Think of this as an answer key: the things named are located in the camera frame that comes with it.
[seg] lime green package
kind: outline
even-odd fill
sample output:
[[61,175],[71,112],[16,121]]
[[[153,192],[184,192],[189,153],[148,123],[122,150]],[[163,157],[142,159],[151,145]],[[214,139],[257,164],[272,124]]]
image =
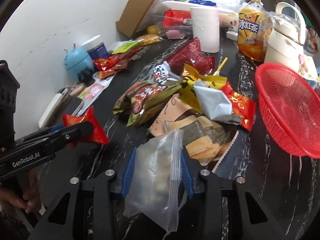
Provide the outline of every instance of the lime green package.
[[142,124],[155,116],[179,89],[179,84],[168,88],[147,81],[137,82],[118,99],[113,114],[130,113],[127,126]]

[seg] kettle handle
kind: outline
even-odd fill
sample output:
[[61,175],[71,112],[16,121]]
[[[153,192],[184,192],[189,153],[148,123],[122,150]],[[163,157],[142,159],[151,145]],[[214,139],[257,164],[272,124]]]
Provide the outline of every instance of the kettle handle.
[[304,44],[304,42],[306,41],[306,22],[304,21],[304,18],[301,12],[289,3],[280,2],[276,6],[276,15],[278,16],[279,14],[282,14],[282,10],[285,7],[291,7],[298,15],[299,22],[300,22],[300,31],[298,33],[298,39],[301,44]]

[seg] beige kettle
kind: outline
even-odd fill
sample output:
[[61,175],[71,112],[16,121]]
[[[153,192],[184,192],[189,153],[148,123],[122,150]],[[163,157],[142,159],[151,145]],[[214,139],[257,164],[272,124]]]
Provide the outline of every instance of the beige kettle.
[[[285,7],[292,8],[299,22],[282,14]],[[264,63],[285,65],[296,73],[300,71],[299,55],[303,55],[306,40],[306,23],[300,11],[289,3],[281,2],[276,6],[273,30],[268,40]]]

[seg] cardboard box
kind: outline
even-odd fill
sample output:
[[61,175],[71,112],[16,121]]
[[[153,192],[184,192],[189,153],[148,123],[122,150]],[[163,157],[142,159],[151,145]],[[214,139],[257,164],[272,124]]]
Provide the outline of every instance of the cardboard box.
[[131,37],[146,29],[152,24],[152,15],[163,1],[170,0],[129,0],[120,20],[116,22],[117,30]]

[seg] plastic bottle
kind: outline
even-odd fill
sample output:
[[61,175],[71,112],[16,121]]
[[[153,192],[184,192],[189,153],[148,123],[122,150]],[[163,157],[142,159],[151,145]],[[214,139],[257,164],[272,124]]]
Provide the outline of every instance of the plastic bottle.
[[261,0],[251,0],[239,12],[239,51],[252,60],[263,61],[272,27]]

